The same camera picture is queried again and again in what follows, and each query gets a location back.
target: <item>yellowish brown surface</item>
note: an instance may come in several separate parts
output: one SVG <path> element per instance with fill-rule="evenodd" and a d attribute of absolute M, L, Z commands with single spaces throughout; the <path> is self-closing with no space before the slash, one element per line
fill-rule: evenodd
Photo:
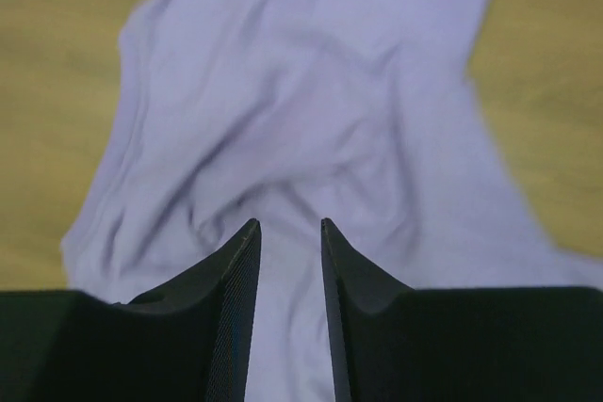
<path fill-rule="evenodd" d="M 0 289 L 64 285 L 58 249 L 106 145 L 139 0 L 0 0 Z M 603 256 L 603 0 L 494 0 L 472 71 L 557 241 Z"/>

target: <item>towel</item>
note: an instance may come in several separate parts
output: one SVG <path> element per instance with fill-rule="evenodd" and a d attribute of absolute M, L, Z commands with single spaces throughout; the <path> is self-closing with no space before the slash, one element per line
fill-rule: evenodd
<path fill-rule="evenodd" d="M 488 0 L 147 0 L 62 247 L 127 302 L 263 230 L 246 400 L 333 402 L 320 220 L 415 288 L 603 287 L 513 184 L 466 75 Z"/>

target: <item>crumpled cloth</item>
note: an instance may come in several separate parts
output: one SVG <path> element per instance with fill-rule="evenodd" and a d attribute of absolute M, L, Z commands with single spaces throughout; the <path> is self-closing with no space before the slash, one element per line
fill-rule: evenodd
<path fill-rule="evenodd" d="M 127 302 L 250 217 L 263 230 L 247 400 L 333 402 L 330 217 L 415 288 L 587 284 L 497 155 L 465 74 L 488 0 L 147 0 L 106 154 L 63 240 L 70 286 Z"/>

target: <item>purple cloth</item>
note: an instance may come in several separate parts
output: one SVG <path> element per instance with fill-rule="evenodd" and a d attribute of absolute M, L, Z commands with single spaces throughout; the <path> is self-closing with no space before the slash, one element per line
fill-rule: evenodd
<path fill-rule="evenodd" d="M 589 284 L 501 164 L 465 75 L 488 0 L 148 0 L 121 35 L 106 155 L 63 241 L 127 302 L 262 223 L 247 400 L 332 402 L 331 217 L 414 287 Z"/>

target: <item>wooden surface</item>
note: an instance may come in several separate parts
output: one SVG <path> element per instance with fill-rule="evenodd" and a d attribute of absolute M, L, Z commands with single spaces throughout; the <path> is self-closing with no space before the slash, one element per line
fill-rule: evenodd
<path fill-rule="evenodd" d="M 58 242 L 108 138 L 139 0 L 0 0 L 0 289 L 64 284 Z M 494 0 L 472 71 L 557 241 L 603 256 L 603 0 Z"/>

